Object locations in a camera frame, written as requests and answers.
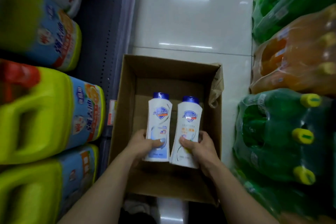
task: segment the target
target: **white floor tile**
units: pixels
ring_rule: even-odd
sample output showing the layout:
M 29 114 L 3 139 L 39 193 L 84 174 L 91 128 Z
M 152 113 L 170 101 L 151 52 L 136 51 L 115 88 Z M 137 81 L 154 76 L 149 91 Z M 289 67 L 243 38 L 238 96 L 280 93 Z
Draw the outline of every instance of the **white floor tile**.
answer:
M 222 161 L 232 165 L 232 146 L 239 101 L 247 95 L 251 78 L 251 56 L 201 52 L 172 51 L 153 48 L 133 48 L 133 54 L 223 65 L 224 92 L 222 94 Z
M 251 55 L 252 0 L 140 0 L 136 47 Z

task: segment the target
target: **safeguard logo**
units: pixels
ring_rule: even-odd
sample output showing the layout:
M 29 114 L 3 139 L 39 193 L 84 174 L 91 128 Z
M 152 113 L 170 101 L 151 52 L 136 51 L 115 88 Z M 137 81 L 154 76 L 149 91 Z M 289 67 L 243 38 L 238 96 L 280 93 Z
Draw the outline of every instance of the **safeguard logo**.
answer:
M 155 109 L 155 111 L 153 112 L 153 114 L 158 116 L 159 119 L 161 120 L 168 115 L 168 109 L 164 108 L 163 106 L 162 107 L 157 107 Z
M 192 122 L 197 118 L 197 114 L 194 111 L 185 111 L 182 118 L 186 118 L 187 121 Z

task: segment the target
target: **person's right hand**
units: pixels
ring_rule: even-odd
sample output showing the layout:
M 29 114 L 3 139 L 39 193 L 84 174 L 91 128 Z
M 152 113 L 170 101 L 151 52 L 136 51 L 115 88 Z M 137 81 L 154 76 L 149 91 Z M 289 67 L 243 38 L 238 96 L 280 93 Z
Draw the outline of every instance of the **person's right hand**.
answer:
M 179 142 L 184 148 L 192 151 L 192 154 L 201 165 L 201 170 L 209 177 L 209 170 L 221 161 L 208 133 L 200 131 L 199 134 L 202 137 L 199 143 L 187 140 L 183 136 L 180 137 Z

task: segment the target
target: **open cardboard box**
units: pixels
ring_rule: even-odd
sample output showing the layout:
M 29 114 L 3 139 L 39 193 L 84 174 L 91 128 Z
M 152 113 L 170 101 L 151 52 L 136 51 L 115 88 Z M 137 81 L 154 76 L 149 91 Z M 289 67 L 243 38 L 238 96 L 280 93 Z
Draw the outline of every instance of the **open cardboard box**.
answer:
M 208 132 L 217 155 L 221 156 L 221 92 L 224 89 L 221 65 L 124 55 L 109 163 L 127 146 L 131 136 L 147 128 L 148 101 L 153 92 L 169 94 L 173 104 L 169 142 L 174 143 L 177 105 L 183 96 L 199 98 L 203 108 L 200 130 Z M 215 189 L 200 169 L 168 162 L 142 161 L 131 170 L 127 192 L 154 197 L 217 204 Z

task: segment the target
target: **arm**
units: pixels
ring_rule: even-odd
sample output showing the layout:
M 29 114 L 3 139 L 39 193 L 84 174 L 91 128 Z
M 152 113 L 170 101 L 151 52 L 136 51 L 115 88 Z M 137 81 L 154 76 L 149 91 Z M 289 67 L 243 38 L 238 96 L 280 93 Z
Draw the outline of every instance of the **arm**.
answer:
M 204 131 L 200 134 L 203 137 L 200 143 L 183 137 L 179 141 L 183 147 L 192 150 L 204 174 L 212 179 L 227 221 L 230 224 L 278 224 L 220 161 L 209 135 Z
M 134 134 L 128 146 L 58 224 L 118 223 L 130 168 L 152 148 L 162 145 L 160 140 L 145 139 L 145 134 L 144 129 Z

